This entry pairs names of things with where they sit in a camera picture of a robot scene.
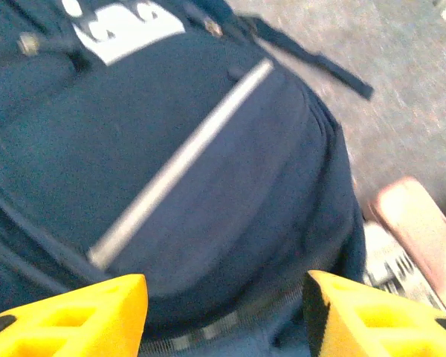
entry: white logo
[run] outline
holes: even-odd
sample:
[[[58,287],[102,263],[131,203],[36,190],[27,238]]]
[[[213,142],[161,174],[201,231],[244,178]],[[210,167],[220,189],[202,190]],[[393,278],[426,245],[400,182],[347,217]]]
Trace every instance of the white logo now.
[[[81,14],[76,4],[77,1],[70,1],[70,4],[65,5],[72,16]],[[97,20],[88,23],[93,38],[76,25],[74,30],[84,46],[107,65],[153,42],[185,32],[179,19],[150,1],[138,1],[135,12],[122,4],[110,4],[97,10],[96,17]]]

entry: yellow plastic object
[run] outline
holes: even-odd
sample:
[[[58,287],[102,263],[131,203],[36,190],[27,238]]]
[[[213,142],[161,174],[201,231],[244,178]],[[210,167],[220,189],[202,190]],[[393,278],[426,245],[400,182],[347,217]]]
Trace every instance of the yellow plastic object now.
[[[304,289],[313,357],[446,357],[444,312],[321,271]]]
[[[118,277],[0,314],[0,357],[135,357],[147,314],[143,275]]]

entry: navy blue backpack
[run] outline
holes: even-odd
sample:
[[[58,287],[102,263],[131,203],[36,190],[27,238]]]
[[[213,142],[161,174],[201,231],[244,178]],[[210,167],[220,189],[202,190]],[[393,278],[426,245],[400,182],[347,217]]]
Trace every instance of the navy blue backpack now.
[[[0,1],[0,312],[143,273],[165,356],[361,278],[342,129],[257,38],[370,98],[223,0]]]

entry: gray carpet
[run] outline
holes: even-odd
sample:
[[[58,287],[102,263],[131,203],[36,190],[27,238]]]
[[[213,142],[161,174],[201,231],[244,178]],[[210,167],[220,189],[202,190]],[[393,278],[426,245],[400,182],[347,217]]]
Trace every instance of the gray carpet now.
[[[446,24],[428,0],[230,0],[375,87],[367,102],[290,56],[279,58],[343,124],[360,200],[415,176],[446,212]]]

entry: webbing strap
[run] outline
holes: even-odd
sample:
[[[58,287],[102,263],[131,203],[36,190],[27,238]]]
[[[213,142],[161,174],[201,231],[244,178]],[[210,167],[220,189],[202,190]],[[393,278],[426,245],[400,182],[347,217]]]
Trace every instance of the webbing strap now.
[[[312,54],[306,51],[301,45],[294,41],[285,33],[273,28],[267,22],[257,16],[240,16],[240,19],[246,21],[256,31],[255,35],[267,42],[289,52],[298,59],[321,67],[331,75],[338,78],[343,83],[356,91],[360,96],[369,100],[373,94],[373,87],[340,67],[337,63],[331,61],[322,54]]]

